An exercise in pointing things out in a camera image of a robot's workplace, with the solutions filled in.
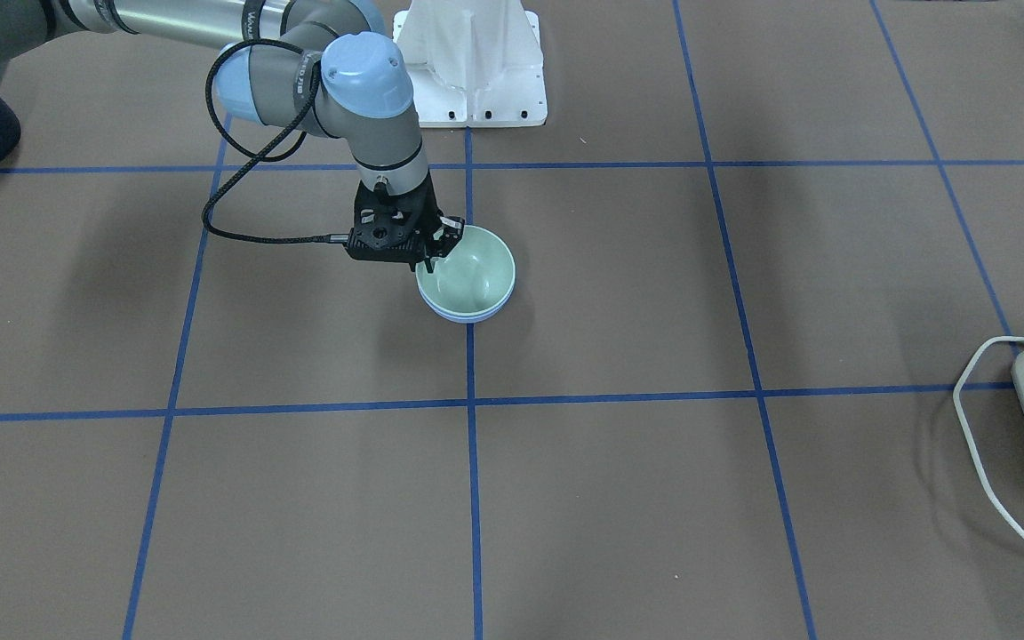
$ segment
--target light green bowl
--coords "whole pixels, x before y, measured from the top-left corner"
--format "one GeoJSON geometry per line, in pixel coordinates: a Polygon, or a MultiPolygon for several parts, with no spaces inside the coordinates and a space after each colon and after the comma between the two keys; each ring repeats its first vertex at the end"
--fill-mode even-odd
{"type": "Polygon", "coordinates": [[[515,287],[515,259],[500,236],[479,226],[464,227],[461,242],[446,258],[434,258],[434,271],[418,265],[418,291],[438,315],[471,324],[496,315],[515,287]]]}

